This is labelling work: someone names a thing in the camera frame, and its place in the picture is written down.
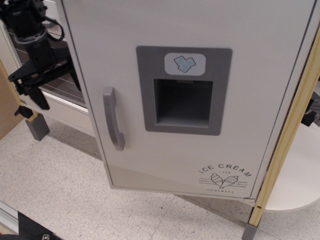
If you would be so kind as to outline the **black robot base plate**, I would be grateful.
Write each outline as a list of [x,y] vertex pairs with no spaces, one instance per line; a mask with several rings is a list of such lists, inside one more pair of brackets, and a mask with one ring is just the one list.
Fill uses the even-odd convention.
[[1,240],[62,240],[60,236],[18,212],[18,235],[2,234]]

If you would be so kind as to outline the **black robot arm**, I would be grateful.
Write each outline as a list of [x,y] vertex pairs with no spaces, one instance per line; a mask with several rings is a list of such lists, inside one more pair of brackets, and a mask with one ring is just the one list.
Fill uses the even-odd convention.
[[49,40],[55,40],[43,25],[44,21],[57,24],[46,16],[47,7],[41,0],[2,0],[0,18],[14,33],[14,40],[29,55],[28,61],[8,76],[20,95],[30,98],[43,110],[49,105],[40,86],[70,74],[76,86],[79,81],[67,47],[53,48]]

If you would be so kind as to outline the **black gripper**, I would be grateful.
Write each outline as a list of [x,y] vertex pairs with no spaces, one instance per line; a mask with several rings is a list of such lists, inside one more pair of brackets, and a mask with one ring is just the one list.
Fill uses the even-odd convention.
[[47,37],[34,42],[23,42],[17,37],[15,40],[29,56],[28,61],[8,77],[20,95],[29,96],[42,110],[49,110],[39,87],[67,74],[81,91],[68,47],[52,47]]

